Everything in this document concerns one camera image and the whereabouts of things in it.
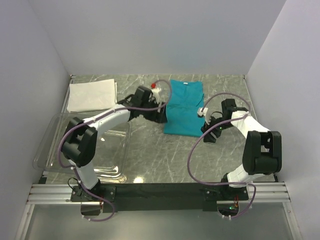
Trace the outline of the teal t shirt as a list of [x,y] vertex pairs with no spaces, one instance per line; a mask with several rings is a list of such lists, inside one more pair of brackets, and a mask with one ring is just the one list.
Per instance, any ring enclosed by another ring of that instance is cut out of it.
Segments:
[[163,132],[167,135],[200,137],[204,119],[198,110],[204,106],[203,84],[200,81],[170,80],[172,96],[166,105],[167,123]]

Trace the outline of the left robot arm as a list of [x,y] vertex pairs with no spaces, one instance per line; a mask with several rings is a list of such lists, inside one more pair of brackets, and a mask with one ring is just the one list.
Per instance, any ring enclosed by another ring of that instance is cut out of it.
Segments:
[[151,122],[166,123],[166,103],[160,100],[161,91],[155,83],[150,88],[141,85],[112,108],[89,118],[74,117],[69,121],[57,155],[68,160],[68,168],[76,173],[78,184],[83,188],[82,195],[88,201],[96,200],[102,189],[92,162],[99,137],[139,116]]

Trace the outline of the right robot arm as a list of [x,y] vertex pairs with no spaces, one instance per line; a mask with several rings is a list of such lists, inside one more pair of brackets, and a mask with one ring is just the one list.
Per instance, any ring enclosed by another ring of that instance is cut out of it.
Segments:
[[245,145],[242,154],[242,164],[234,171],[223,176],[219,193],[222,198],[230,200],[244,185],[238,182],[251,183],[262,176],[278,173],[282,168],[282,136],[278,131],[271,131],[262,126],[250,114],[245,107],[238,107],[233,98],[221,102],[221,117],[214,117],[208,108],[201,107],[197,111],[200,118],[204,118],[201,132],[205,133],[209,128],[218,123],[220,126],[212,129],[203,141],[215,143],[222,131],[235,127],[245,137]]

